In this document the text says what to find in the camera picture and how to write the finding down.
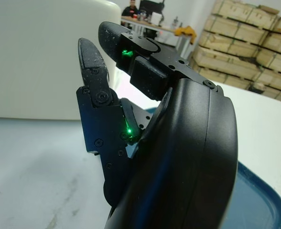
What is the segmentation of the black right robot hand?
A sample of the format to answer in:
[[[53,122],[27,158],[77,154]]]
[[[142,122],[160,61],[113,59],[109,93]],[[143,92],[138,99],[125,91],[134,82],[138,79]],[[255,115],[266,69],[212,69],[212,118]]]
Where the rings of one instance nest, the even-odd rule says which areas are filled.
[[[78,40],[77,92],[86,150],[100,156],[107,229],[217,229],[238,167],[237,123],[223,89],[175,51],[113,22],[100,46],[130,83],[159,102],[153,114],[119,98],[96,46]]]

